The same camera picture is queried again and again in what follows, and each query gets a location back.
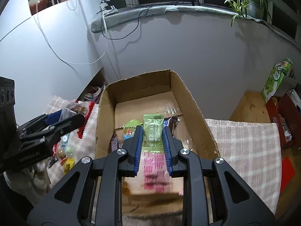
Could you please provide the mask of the clear green candy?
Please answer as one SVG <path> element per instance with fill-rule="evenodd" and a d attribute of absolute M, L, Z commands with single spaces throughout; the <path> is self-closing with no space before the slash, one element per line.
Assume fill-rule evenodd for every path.
<path fill-rule="evenodd" d="M 67 146 L 65 149 L 65 154 L 67 157 L 73 157 L 74 156 L 74 146 Z"/>

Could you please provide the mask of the red clear snack bag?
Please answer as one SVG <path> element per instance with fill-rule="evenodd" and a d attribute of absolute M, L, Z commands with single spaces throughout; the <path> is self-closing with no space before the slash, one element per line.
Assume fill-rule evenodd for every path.
<path fill-rule="evenodd" d="M 84 129 L 88 122 L 88 119 L 91 115 L 95 102 L 86 101 L 86 102 L 70 102 L 64 109 L 62 109 L 60 120 L 65 120 L 69 117 L 74 116 L 75 114 L 81 114 L 85 118 L 84 124 L 78 128 L 77 135 L 78 138 L 82 139 Z"/>

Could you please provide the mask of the large snickers bar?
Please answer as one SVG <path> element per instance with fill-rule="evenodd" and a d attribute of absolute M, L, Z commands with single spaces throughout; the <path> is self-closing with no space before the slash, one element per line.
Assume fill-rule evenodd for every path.
<path fill-rule="evenodd" d="M 116 133 L 113 133 L 110 139 L 110 152 L 114 152 L 117 149 L 119 149 L 119 140 Z"/>

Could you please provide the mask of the packaged toast bread loaf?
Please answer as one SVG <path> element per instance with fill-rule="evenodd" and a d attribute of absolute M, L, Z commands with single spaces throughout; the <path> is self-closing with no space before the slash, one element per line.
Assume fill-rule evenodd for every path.
<path fill-rule="evenodd" d="M 172 178 L 166 168 L 162 153 L 141 152 L 140 166 L 134 178 L 124 178 L 124 195 L 172 194 L 179 195 L 183 190 L 183 179 Z"/>

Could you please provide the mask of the yellow blue candy pouch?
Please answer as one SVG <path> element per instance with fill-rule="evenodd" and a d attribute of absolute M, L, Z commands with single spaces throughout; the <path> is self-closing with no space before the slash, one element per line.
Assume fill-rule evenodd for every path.
<path fill-rule="evenodd" d="M 140 124 L 141 122 L 136 119 L 132 119 L 129 122 L 127 122 L 123 126 L 123 139 L 126 140 L 129 138 L 133 138 L 136 131 L 136 127 Z"/>

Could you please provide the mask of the potted spider plant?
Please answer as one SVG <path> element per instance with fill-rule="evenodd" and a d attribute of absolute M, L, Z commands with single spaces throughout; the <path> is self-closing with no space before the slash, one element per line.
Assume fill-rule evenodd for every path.
<path fill-rule="evenodd" d="M 264 20 L 272 22 L 272 15 L 268 9 L 268 0 L 225 0 L 225 4 L 236 13 L 231 18 L 230 27 L 233 26 L 235 19 L 241 17 L 247 19 L 252 17 L 254 19 Z"/>

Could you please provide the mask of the brown cardboard box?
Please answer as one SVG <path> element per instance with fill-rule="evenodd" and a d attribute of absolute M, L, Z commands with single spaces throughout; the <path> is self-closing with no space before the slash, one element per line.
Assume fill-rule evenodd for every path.
<path fill-rule="evenodd" d="M 204 159 L 219 155 L 213 135 L 190 91 L 174 71 L 144 73 L 109 84 L 100 97 L 95 156 L 101 158 L 121 148 L 143 128 L 140 167 L 136 177 L 122 185 L 125 216 L 147 218 L 182 211 L 182 178 L 166 169 L 163 128 Z"/>

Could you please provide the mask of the small black snack packet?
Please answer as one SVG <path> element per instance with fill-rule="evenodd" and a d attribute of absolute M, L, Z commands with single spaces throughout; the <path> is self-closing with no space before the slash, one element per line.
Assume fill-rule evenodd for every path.
<path fill-rule="evenodd" d="M 51 168 L 56 162 L 58 162 L 57 156 L 51 156 L 47 159 L 47 167 Z"/>

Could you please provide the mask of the brown chocolate ball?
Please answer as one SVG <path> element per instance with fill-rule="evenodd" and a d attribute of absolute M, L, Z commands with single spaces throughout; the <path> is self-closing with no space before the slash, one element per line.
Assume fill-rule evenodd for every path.
<path fill-rule="evenodd" d="M 58 148 L 56 151 L 57 157 L 61 160 L 66 158 L 66 153 L 65 150 L 63 148 Z"/>

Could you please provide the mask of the white cabinet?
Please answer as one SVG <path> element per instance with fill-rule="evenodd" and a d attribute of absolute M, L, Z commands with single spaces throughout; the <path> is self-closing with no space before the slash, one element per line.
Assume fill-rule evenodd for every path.
<path fill-rule="evenodd" d="M 80 0 L 32 15 L 28 0 L 1 13 L 1 76 L 15 82 L 18 124 L 42 114 L 55 96 L 76 99 L 102 69 Z"/>

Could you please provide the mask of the green mint candy packet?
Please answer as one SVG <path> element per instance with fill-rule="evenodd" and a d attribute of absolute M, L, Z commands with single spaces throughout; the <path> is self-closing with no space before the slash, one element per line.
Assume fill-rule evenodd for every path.
<path fill-rule="evenodd" d="M 68 145 L 68 140 L 69 140 L 69 133 L 64 135 L 62 138 L 61 138 L 61 147 L 62 149 L 66 149 L 67 145 Z"/>

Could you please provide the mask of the yellow candy packet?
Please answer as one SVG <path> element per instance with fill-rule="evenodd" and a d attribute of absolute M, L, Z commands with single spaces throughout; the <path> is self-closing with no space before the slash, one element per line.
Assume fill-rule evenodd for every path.
<path fill-rule="evenodd" d="M 63 166 L 63 174 L 64 175 L 67 174 L 74 167 L 74 164 L 75 164 L 75 159 L 67 158 Z"/>

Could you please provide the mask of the green tissue pack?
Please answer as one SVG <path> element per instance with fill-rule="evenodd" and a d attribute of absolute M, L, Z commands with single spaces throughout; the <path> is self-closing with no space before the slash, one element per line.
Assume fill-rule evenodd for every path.
<path fill-rule="evenodd" d="M 281 85 L 284 76 L 288 76 L 292 69 L 292 61 L 289 58 L 284 59 L 282 62 L 274 64 L 274 67 L 261 91 L 265 103 L 276 93 Z"/>

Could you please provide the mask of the small snickers bar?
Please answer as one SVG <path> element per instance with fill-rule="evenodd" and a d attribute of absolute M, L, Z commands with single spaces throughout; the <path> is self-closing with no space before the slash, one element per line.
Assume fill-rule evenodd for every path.
<path fill-rule="evenodd" d="M 166 117 L 164 118 L 163 127 L 169 127 L 171 135 L 173 138 L 176 138 L 176 126 L 180 122 L 178 116 Z"/>

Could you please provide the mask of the pink plaid tablecloth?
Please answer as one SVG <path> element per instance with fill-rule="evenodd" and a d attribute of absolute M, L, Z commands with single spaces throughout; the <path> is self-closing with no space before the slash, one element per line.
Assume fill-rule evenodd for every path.
<path fill-rule="evenodd" d="M 71 102 L 55 96 L 45 113 L 54 113 L 64 109 L 69 103 Z M 76 162 L 84 156 L 96 157 L 98 107 L 99 104 L 94 105 L 82 139 L 78 138 L 74 132 L 70 134 Z M 123 143 L 121 127 L 132 119 L 142 121 L 145 113 L 163 113 L 165 117 L 178 116 L 179 123 L 176 124 L 174 134 L 182 141 L 184 148 L 196 152 L 188 129 L 184 127 L 187 121 L 175 97 L 171 96 L 171 92 L 117 104 L 117 117 L 120 115 L 125 117 L 125 114 L 129 114 L 129 117 L 121 120 L 121 124 L 118 124 L 115 130 L 119 145 Z M 205 121 L 213 134 L 221 157 L 275 214 L 280 195 L 282 170 L 280 140 L 276 125 L 214 119 L 205 119 Z M 58 161 L 51 168 L 47 168 L 47 172 L 51 182 L 49 187 L 52 189 L 64 176 L 63 166 Z M 175 206 L 171 207 L 173 210 L 171 214 L 163 213 L 162 208 L 154 217 L 136 217 L 132 212 L 123 216 L 123 225 L 180 225 L 180 215 L 175 213 L 179 210 Z"/>

